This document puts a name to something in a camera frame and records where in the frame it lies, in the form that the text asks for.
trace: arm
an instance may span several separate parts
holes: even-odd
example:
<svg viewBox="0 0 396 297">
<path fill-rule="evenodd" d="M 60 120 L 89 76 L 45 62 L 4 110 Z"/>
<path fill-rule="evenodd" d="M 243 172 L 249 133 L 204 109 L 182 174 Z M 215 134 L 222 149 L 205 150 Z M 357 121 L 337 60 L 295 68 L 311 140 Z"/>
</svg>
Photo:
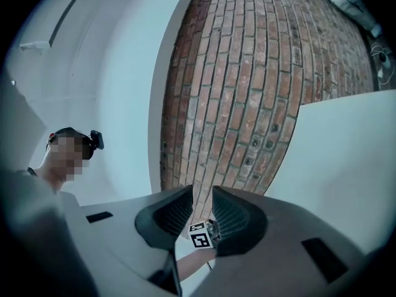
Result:
<svg viewBox="0 0 396 297">
<path fill-rule="evenodd" d="M 180 282 L 190 277 L 198 271 L 203 265 L 213 260 L 216 255 L 214 249 L 201 249 L 184 256 L 178 260 L 178 273 Z"/>
</svg>

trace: black headset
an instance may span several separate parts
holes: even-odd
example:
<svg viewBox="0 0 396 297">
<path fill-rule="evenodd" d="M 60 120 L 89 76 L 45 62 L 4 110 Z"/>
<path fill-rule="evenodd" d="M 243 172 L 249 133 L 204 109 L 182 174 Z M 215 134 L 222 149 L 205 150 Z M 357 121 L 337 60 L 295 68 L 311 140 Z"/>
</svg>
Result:
<svg viewBox="0 0 396 297">
<path fill-rule="evenodd" d="M 83 144 L 84 145 L 86 144 L 90 147 L 89 160 L 92 158 L 93 152 L 96 149 L 103 150 L 105 148 L 105 145 L 103 143 L 103 138 L 101 136 L 101 132 L 98 132 L 96 130 L 91 130 L 91 134 L 89 137 L 83 133 L 76 131 L 72 127 L 64 127 L 63 129 L 60 129 L 60 130 L 56 131 L 55 133 L 51 133 L 48 141 L 52 142 L 60 133 L 63 133 L 63 132 L 75 132 L 75 133 L 82 135 Z"/>
</svg>

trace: brick wall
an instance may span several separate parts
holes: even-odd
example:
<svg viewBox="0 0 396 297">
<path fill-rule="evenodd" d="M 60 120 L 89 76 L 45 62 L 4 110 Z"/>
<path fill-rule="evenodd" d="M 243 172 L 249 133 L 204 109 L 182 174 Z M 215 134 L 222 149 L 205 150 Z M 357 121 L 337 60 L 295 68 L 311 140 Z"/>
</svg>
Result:
<svg viewBox="0 0 396 297">
<path fill-rule="evenodd" d="M 263 195 L 300 105 L 372 89 L 358 29 L 327 0 L 192 0 L 165 95 L 163 189 L 194 185 L 190 222 L 210 216 L 213 185 Z"/>
</svg>

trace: black rectangular slot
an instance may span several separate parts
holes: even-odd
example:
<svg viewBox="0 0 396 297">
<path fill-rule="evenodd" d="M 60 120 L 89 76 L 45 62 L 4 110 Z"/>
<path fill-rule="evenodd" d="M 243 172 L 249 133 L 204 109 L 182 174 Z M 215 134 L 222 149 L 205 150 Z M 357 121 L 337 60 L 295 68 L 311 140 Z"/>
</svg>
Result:
<svg viewBox="0 0 396 297">
<path fill-rule="evenodd" d="M 326 278 L 327 283 L 332 283 L 343 275 L 348 268 L 319 238 L 302 241 L 301 244 L 311 256 L 318 269 Z"/>
<path fill-rule="evenodd" d="M 97 222 L 112 217 L 113 215 L 107 211 L 96 213 L 95 215 L 87 215 L 89 223 Z"/>
</svg>

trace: white wall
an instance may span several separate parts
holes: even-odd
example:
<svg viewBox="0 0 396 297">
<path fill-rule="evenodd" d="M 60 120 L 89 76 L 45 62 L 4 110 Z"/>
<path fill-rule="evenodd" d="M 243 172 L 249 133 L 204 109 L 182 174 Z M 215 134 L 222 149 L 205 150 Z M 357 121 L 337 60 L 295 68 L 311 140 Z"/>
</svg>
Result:
<svg viewBox="0 0 396 297">
<path fill-rule="evenodd" d="M 129 1 L 76 0 L 49 50 L 22 51 L 18 46 L 23 28 L 16 37 L 6 67 L 47 127 L 30 166 L 40 164 L 51 132 L 66 126 L 85 134 L 101 130 L 97 118 L 98 76 L 108 40 Z M 34 20 L 33 14 L 32 21 L 25 25 L 45 25 Z M 110 144 L 105 135 L 104 140 L 106 146 Z M 84 172 L 76 177 L 76 183 L 64 186 L 81 205 L 119 199 L 103 166 L 101 151 L 95 153 Z"/>
<path fill-rule="evenodd" d="M 383 245 L 396 217 L 396 91 L 301 106 L 269 197 L 298 204 L 363 252 Z"/>
<path fill-rule="evenodd" d="M 173 45 L 190 0 L 133 0 L 118 22 L 100 77 L 106 171 L 123 196 L 160 191 L 160 131 Z"/>
</svg>

